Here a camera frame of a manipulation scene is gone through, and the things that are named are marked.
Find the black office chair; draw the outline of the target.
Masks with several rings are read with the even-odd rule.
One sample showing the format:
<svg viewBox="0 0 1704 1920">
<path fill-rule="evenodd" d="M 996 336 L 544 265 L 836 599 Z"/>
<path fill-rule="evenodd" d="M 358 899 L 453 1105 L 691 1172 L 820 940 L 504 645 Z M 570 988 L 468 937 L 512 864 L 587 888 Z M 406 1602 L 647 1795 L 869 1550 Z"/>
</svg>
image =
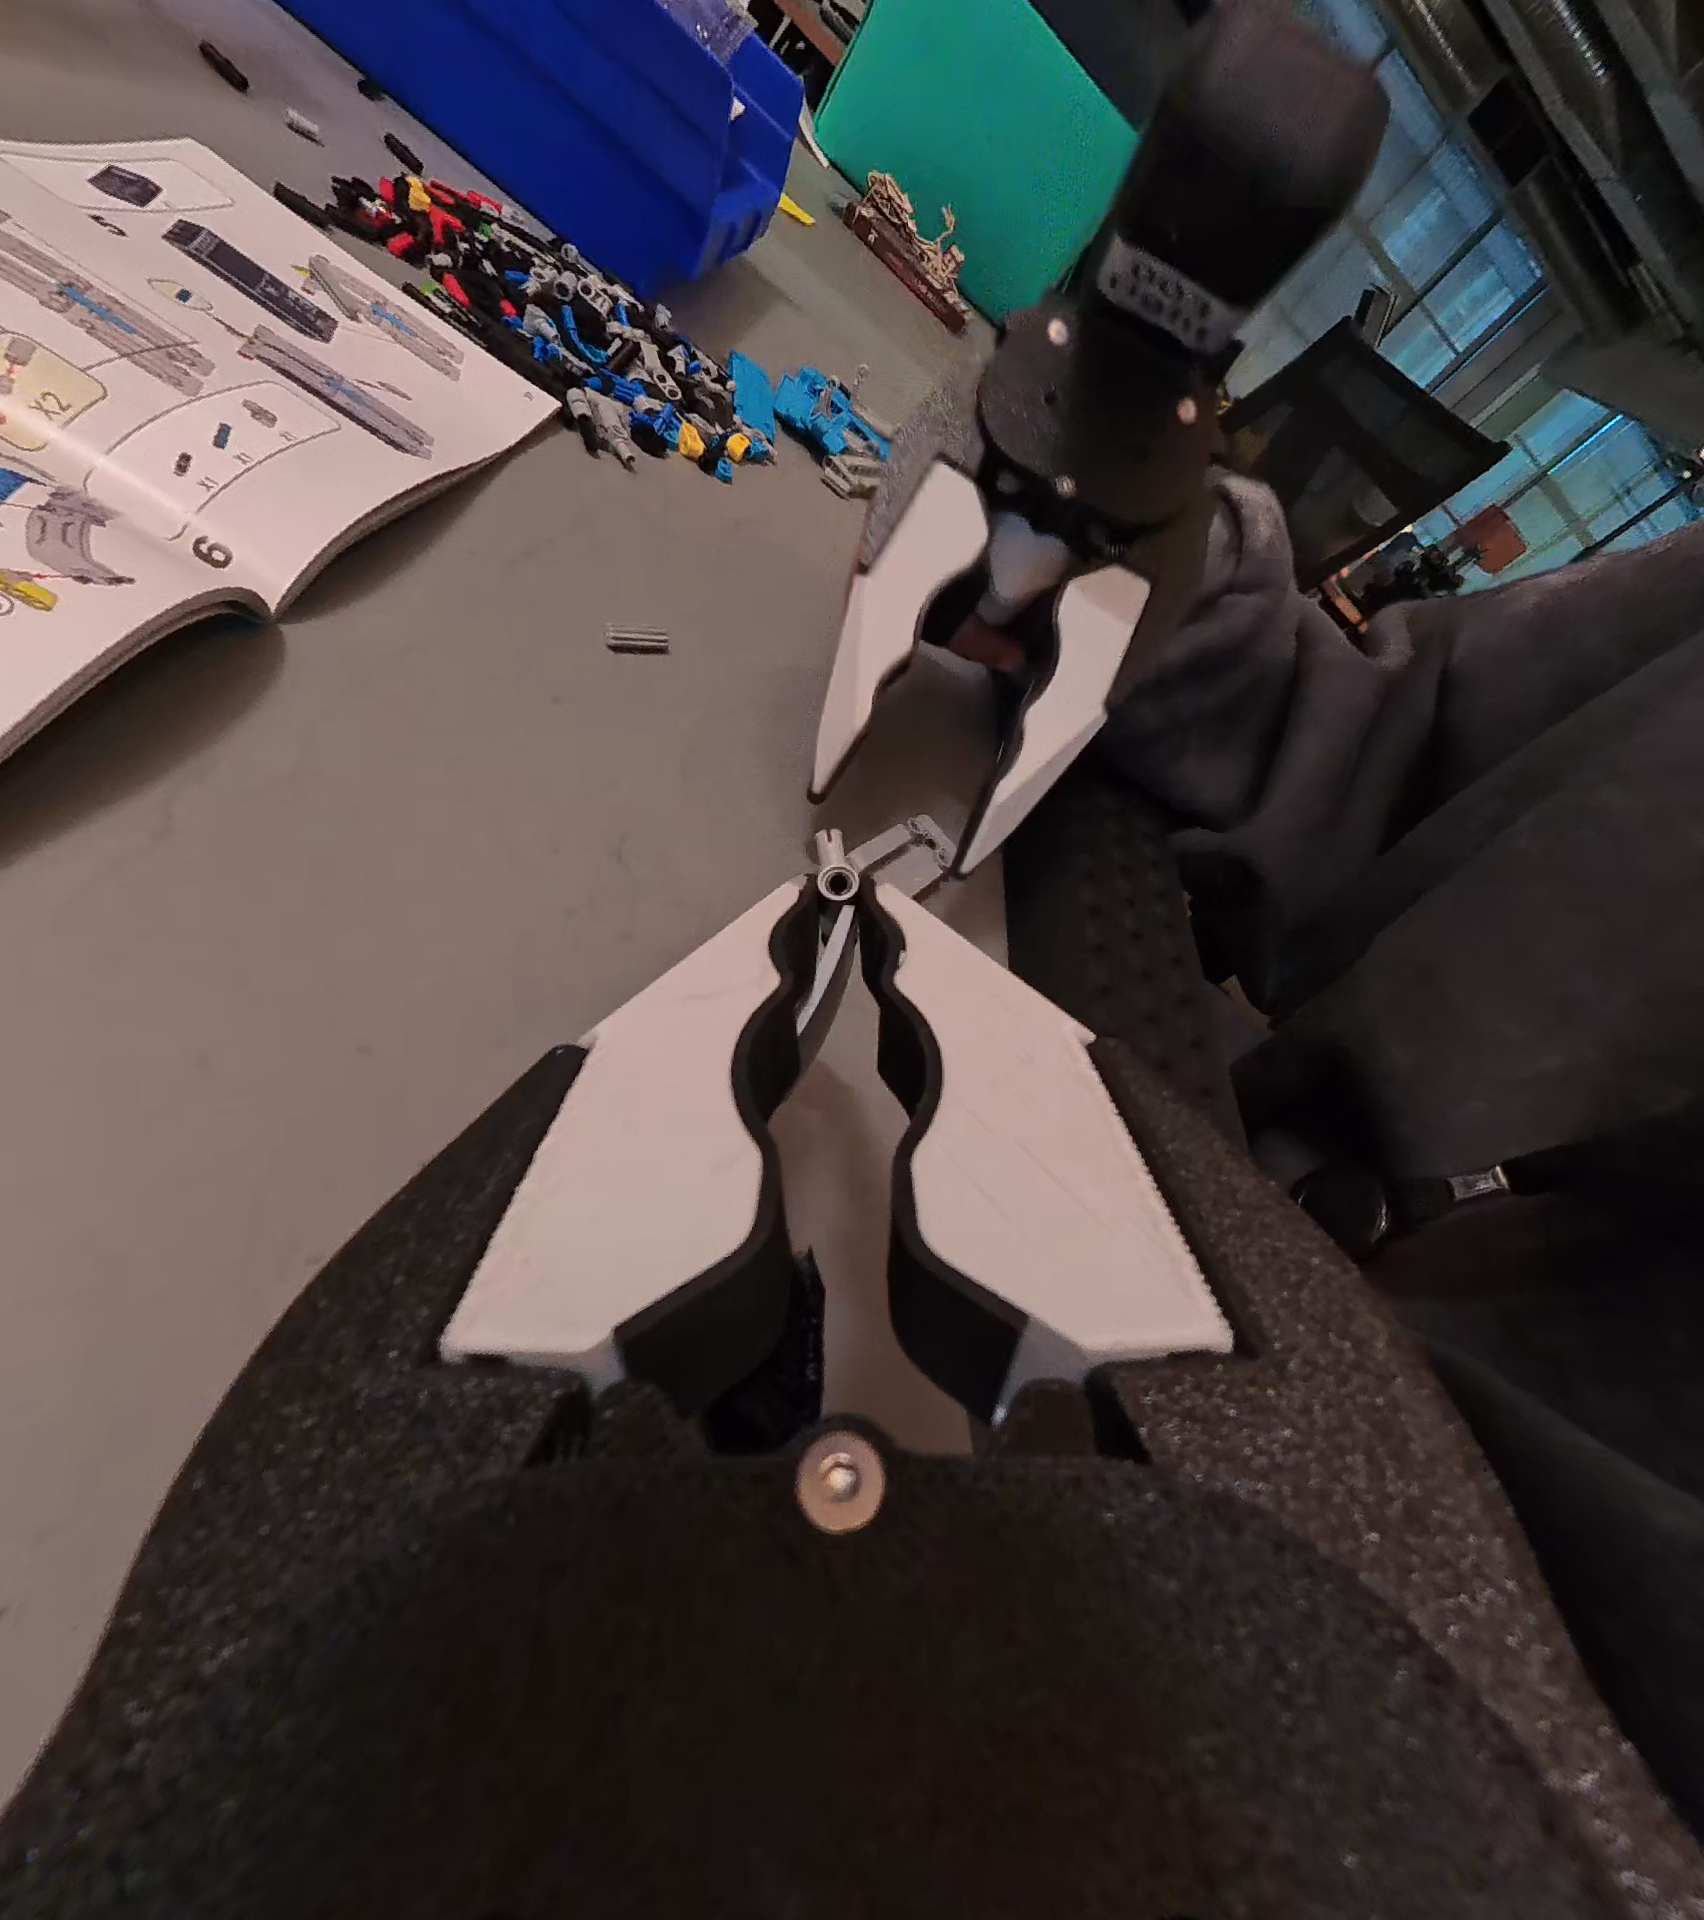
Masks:
<svg viewBox="0 0 1704 1920">
<path fill-rule="evenodd" d="M 1399 372 L 1354 317 L 1224 400 L 1228 467 L 1282 508 L 1295 588 L 1311 592 L 1414 528 L 1509 451 Z"/>
</svg>

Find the person's right forearm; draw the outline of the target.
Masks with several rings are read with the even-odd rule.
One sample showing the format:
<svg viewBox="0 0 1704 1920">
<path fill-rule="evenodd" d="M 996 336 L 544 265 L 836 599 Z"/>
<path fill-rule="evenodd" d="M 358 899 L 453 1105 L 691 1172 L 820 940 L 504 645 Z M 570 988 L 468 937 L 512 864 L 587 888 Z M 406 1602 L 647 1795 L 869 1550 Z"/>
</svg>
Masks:
<svg viewBox="0 0 1704 1920">
<path fill-rule="evenodd" d="M 1383 849 L 1433 669 L 1401 628 L 1367 651 L 1300 589 L 1268 485 L 1210 467 L 1201 504 L 1196 584 L 1145 613 L 1092 753 L 1170 814 L 1199 901 L 1290 925 Z"/>
</svg>

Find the blue plastic bin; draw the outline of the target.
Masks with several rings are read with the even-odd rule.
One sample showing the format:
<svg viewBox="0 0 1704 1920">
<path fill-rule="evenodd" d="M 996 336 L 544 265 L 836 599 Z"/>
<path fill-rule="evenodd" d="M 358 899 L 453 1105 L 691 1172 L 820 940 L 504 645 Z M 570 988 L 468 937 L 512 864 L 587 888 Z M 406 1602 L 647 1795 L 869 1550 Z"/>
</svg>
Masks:
<svg viewBox="0 0 1704 1920">
<path fill-rule="evenodd" d="M 594 265 L 651 298 L 770 229 L 799 76 L 754 31 L 717 57 L 654 1 L 285 1 Z"/>
</svg>

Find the pile of small colourful pieces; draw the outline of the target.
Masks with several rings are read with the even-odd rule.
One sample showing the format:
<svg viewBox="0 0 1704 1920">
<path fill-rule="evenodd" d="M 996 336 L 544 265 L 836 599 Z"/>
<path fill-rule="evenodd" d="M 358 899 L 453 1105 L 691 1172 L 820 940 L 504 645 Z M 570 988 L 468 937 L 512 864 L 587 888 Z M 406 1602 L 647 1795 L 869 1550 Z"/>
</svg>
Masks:
<svg viewBox="0 0 1704 1920">
<path fill-rule="evenodd" d="M 743 410 L 736 376 L 672 311 L 485 194 L 413 169 L 334 176 L 311 200 L 272 196 L 307 225 L 379 247 L 399 292 L 556 400 L 584 448 L 636 469 L 677 458 L 728 484 L 775 460 L 775 424 Z"/>
</svg>

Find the pile of blue building pieces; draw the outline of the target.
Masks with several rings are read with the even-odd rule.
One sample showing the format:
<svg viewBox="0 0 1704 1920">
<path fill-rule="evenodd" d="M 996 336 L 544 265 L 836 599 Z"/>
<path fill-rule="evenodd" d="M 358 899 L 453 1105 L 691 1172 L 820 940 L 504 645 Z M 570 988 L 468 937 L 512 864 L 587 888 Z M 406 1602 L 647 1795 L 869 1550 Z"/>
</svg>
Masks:
<svg viewBox="0 0 1704 1920">
<path fill-rule="evenodd" d="M 811 363 L 772 376 L 745 351 L 725 362 L 734 414 L 731 458 L 754 465 L 773 461 L 789 440 L 806 451 L 830 492 L 841 499 L 869 499 L 885 475 L 892 433 L 860 408 L 860 380 L 851 385 Z"/>
</svg>

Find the wooden skeleton model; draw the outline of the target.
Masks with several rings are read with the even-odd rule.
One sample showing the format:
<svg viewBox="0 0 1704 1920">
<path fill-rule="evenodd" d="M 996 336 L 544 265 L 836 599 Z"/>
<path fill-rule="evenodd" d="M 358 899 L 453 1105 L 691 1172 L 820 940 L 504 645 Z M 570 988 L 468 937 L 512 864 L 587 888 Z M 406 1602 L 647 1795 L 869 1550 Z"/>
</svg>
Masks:
<svg viewBox="0 0 1704 1920">
<path fill-rule="evenodd" d="M 959 289 L 965 264 L 954 244 L 955 214 L 941 208 L 933 238 L 920 232 L 913 201 L 884 169 L 869 169 L 863 191 L 839 203 L 839 223 L 894 275 L 946 331 L 965 333 L 972 310 Z"/>
</svg>

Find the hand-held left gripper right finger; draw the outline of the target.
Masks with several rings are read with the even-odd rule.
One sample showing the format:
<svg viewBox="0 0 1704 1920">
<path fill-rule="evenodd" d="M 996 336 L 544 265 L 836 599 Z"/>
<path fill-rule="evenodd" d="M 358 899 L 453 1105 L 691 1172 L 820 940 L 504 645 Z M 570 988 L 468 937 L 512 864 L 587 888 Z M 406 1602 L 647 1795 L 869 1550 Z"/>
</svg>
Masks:
<svg viewBox="0 0 1704 1920">
<path fill-rule="evenodd" d="M 1039 1379 L 1226 1356 L 1233 1329 L 1094 1034 L 890 882 L 860 898 L 890 1172 L 896 1339 L 978 1424 Z"/>
</svg>

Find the green tote bag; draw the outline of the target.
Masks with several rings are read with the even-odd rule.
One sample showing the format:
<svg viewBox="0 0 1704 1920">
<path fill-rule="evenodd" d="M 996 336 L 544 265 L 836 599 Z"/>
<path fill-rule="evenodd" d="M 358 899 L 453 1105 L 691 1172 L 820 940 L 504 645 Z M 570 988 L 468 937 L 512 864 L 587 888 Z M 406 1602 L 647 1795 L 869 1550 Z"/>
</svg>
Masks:
<svg viewBox="0 0 1704 1920">
<path fill-rule="evenodd" d="M 1045 298 L 1113 201 L 1138 130 L 1026 1 L 872 1 L 816 107 L 853 185 L 896 179 L 917 232 L 954 215 L 987 321 Z"/>
</svg>

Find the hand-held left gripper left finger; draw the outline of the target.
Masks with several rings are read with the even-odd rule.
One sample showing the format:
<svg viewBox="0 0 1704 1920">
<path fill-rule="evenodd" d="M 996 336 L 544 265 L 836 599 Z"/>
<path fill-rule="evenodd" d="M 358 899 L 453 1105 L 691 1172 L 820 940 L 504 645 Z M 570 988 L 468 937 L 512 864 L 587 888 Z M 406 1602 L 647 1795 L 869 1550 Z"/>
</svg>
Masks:
<svg viewBox="0 0 1704 1920">
<path fill-rule="evenodd" d="M 770 1120 L 799 1078 L 816 882 L 789 877 L 571 1050 L 437 1356 L 632 1379 L 701 1416 L 773 1353 L 791 1237 Z"/>
</svg>

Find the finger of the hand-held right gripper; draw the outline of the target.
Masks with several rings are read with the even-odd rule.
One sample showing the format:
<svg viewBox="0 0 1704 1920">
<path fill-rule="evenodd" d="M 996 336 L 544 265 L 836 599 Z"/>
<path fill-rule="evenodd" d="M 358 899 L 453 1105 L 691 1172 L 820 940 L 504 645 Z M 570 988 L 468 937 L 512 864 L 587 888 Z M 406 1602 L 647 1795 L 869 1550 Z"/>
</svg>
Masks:
<svg viewBox="0 0 1704 1920">
<path fill-rule="evenodd" d="M 816 718 L 809 803 L 827 799 L 879 694 L 909 665 L 933 601 L 981 565 L 985 544 L 978 479 L 935 458 L 850 578 Z"/>
<path fill-rule="evenodd" d="M 1074 575 L 1055 592 L 1050 663 L 1028 684 L 989 779 L 965 815 L 950 875 L 1000 851 L 1108 719 L 1152 581 L 1128 565 Z"/>
</svg>

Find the white instruction booklet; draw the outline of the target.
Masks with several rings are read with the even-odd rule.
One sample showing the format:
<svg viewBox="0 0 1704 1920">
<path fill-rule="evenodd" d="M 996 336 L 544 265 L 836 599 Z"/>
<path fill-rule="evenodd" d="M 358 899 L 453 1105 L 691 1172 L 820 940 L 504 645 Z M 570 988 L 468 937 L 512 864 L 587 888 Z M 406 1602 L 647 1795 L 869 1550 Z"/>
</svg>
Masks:
<svg viewBox="0 0 1704 1920">
<path fill-rule="evenodd" d="M 0 763 L 558 401 L 185 137 L 0 137 Z"/>
</svg>

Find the grey desk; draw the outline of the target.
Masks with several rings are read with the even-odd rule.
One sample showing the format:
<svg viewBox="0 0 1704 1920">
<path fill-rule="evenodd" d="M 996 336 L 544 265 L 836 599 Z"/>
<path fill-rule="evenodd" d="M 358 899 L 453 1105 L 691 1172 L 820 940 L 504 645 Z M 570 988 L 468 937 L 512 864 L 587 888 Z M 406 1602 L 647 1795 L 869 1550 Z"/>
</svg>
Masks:
<svg viewBox="0 0 1704 1920">
<path fill-rule="evenodd" d="M 860 521 L 558 428 L 0 766 L 0 1810 L 298 1292 L 799 866 Z"/>
</svg>

